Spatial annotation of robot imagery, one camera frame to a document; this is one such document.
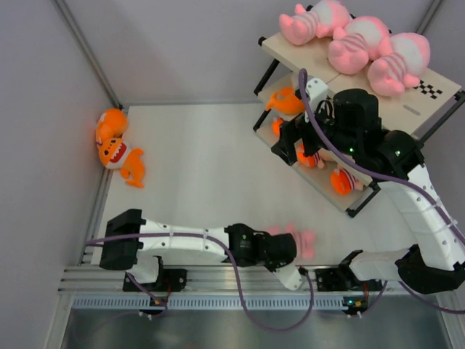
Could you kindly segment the pink striped plush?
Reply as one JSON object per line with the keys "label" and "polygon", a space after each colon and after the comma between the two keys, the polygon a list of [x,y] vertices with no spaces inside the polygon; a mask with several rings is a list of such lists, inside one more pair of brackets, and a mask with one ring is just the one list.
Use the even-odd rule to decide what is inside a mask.
{"label": "pink striped plush", "polygon": [[379,57],[379,45],[390,35],[377,17],[361,16],[337,27],[328,45],[328,61],[340,73],[353,75]]}
{"label": "pink striped plush", "polygon": [[394,97],[420,84],[431,49],[425,36],[399,33],[381,41],[379,54],[368,69],[368,82],[376,94]]}
{"label": "pink striped plush", "polygon": [[314,38],[332,36],[335,28],[344,27],[352,19],[340,1],[319,1],[310,10],[301,4],[294,8],[294,15],[281,14],[278,22],[284,38],[301,46]]}
{"label": "pink striped plush", "polygon": [[310,261],[315,257],[315,249],[313,243],[315,242],[315,233],[308,229],[297,229],[292,222],[287,223],[285,226],[269,226],[266,231],[272,235],[283,235],[289,233],[293,236],[296,244],[296,257],[299,260]]}

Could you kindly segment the orange shark plush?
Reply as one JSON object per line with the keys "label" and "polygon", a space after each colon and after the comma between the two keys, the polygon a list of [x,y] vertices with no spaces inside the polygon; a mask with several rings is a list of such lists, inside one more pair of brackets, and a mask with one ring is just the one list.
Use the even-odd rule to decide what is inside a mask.
{"label": "orange shark plush", "polygon": [[127,128],[128,120],[124,113],[117,108],[108,109],[97,122],[95,142],[101,146],[110,138],[121,138]]}
{"label": "orange shark plush", "polygon": [[275,109],[285,115],[300,114],[304,111],[304,103],[295,95],[292,87],[285,87],[277,92],[273,92],[269,98],[265,110]]}
{"label": "orange shark plush", "polygon": [[144,151],[133,148],[121,138],[110,138],[97,146],[102,165],[109,170],[117,170],[127,185],[144,188]]}

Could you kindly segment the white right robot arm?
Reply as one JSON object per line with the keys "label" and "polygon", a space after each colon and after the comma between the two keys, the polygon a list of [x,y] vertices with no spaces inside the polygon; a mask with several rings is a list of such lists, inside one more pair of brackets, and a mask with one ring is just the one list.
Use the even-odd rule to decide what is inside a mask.
{"label": "white right robot arm", "polygon": [[352,252],[339,270],[346,288],[371,279],[399,281],[421,294],[453,291],[464,283],[464,236],[440,203],[417,142],[407,133],[382,129],[379,101],[363,89],[348,89],[328,98],[312,86],[304,92],[285,88],[269,108],[292,105],[294,118],[279,126],[272,150],[289,163],[297,160],[295,144],[314,156],[331,151],[374,179],[403,216],[414,243],[394,252]]}

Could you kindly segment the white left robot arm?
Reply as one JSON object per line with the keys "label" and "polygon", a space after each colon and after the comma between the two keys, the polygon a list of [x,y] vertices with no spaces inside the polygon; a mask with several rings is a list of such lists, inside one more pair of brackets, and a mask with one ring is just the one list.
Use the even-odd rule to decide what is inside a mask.
{"label": "white left robot arm", "polygon": [[294,237],[290,233],[271,235],[243,223],[225,228],[187,228],[148,220],[142,210],[128,209],[107,222],[101,244],[102,269],[126,271],[152,291],[163,284],[165,264],[261,265],[287,289],[296,290],[302,284],[294,263]]}

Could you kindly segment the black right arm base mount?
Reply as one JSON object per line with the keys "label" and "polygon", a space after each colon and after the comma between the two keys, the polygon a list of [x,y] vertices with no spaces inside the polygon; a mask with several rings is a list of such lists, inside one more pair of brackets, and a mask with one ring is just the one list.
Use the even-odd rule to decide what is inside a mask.
{"label": "black right arm base mount", "polygon": [[358,280],[349,268],[326,268],[315,270],[319,292],[364,292],[381,291],[382,283],[374,279]]}

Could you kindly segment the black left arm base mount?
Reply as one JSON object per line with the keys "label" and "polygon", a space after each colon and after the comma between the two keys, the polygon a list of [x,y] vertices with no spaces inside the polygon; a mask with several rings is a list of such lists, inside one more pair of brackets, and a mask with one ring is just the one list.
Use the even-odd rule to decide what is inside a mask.
{"label": "black left arm base mount", "polygon": [[187,283],[187,270],[168,268],[161,271],[157,281],[142,286],[150,292],[181,292]]}

